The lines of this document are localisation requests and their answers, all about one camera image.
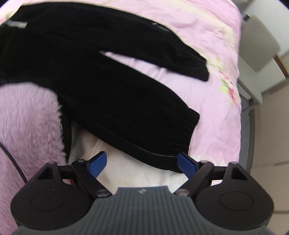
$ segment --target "black cable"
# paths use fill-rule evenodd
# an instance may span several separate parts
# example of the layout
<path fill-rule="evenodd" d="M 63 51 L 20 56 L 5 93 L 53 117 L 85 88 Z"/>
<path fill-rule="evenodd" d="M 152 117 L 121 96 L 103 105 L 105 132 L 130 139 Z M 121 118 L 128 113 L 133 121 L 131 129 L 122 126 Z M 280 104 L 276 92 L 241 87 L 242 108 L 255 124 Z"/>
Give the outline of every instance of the black cable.
<path fill-rule="evenodd" d="M 2 148 L 4 153 L 8 156 L 10 161 L 13 163 L 13 165 L 15 166 L 16 170 L 18 171 L 24 183 L 27 183 L 27 179 L 25 175 L 23 174 L 22 170 L 20 169 L 20 167 L 18 166 L 17 162 L 15 161 L 15 159 L 12 157 L 12 155 L 8 152 L 8 150 L 5 148 L 5 146 L 1 142 L 0 142 L 0 147 Z"/>

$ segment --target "pink fuzzy blanket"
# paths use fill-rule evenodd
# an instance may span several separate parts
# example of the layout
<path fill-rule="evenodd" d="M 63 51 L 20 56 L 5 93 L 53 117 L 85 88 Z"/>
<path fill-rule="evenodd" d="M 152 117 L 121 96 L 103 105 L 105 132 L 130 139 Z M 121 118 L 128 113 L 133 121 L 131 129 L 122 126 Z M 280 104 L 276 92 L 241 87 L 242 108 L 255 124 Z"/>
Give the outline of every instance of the pink fuzzy blanket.
<path fill-rule="evenodd" d="M 29 180 L 46 162 L 64 165 L 60 106 L 52 91 L 32 83 L 0 87 L 0 141 Z M 0 234 L 17 225 L 10 212 L 13 196 L 24 185 L 0 149 Z"/>

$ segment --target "black circular pad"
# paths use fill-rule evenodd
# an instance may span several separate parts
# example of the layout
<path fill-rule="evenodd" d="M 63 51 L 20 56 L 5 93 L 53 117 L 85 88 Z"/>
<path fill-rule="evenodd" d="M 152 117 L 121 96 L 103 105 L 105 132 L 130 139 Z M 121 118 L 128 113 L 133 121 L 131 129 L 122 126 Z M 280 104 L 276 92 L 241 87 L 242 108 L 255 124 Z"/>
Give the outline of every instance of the black circular pad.
<path fill-rule="evenodd" d="M 31 200 L 31 205 L 41 211 L 51 211 L 61 207 L 64 203 L 64 197 L 57 192 L 41 192 L 35 195 Z"/>
<path fill-rule="evenodd" d="M 85 192 L 62 181 L 56 163 L 46 164 L 12 199 L 11 213 L 18 225 L 54 230 L 80 220 L 90 204 Z"/>
<path fill-rule="evenodd" d="M 253 206 L 254 200 L 243 192 L 227 192 L 220 197 L 220 203 L 229 210 L 243 211 Z"/>

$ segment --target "pink bed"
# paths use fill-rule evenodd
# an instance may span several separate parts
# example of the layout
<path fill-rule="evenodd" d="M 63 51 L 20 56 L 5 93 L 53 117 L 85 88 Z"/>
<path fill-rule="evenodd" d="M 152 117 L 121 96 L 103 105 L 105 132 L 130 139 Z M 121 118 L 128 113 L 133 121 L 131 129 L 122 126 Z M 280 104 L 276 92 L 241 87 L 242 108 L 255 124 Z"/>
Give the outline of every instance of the pink bed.
<path fill-rule="evenodd" d="M 0 21 L 22 4 L 44 1 L 9 0 L 0 9 Z M 186 77 L 145 61 L 107 52 L 106 55 L 156 79 L 172 89 L 200 114 L 189 148 L 195 160 L 218 166 L 238 161 L 240 151 L 240 97 L 238 45 L 241 14 L 231 0 L 86 0 L 140 15 L 170 28 L 181 40 L 207 59 L 208 82 Z M 72 155 L 89 159 L 99 151 L 108 154 L 108 164 L 98 180 L 115 193 L 117 187 L 168 185 L 171 191 L 187 178 L 183 174 L 153 168 L 78 129 Z"/>

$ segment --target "gray ribbed grip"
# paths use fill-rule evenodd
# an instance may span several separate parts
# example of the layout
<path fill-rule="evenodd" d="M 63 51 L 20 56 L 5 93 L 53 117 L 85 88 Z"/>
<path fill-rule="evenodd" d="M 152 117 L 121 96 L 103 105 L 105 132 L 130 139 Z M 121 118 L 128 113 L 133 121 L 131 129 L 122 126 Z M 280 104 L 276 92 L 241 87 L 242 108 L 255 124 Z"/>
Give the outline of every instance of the gray ribbed grip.
<path fill-rule="evenodd" d="M 114 196 L 97 199 L 85 217 L 66 228 L 54 231 L 35 231 L 20 227 L 13 233 L 13 235 L 37 234 L 273 235 L 266 227 L 250 231 L 232 231 L 220 228 L 203 218 L 189 197 L 171 194 L 167 186 L 119 188 Z"/>

